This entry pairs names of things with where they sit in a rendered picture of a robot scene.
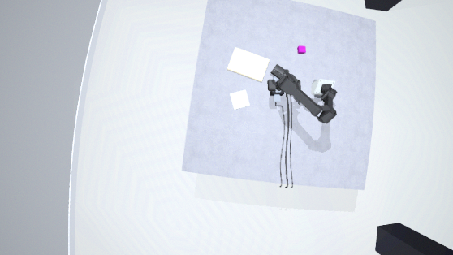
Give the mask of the small magenta cube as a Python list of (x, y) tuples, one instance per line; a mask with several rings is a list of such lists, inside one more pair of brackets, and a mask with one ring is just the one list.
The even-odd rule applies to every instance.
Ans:
[(306, 53), (306, 47), (302, 46), (302, 45), (299, 45), (299, 47), (297, 48), (297, 52), (298, 52), (298, 54)]

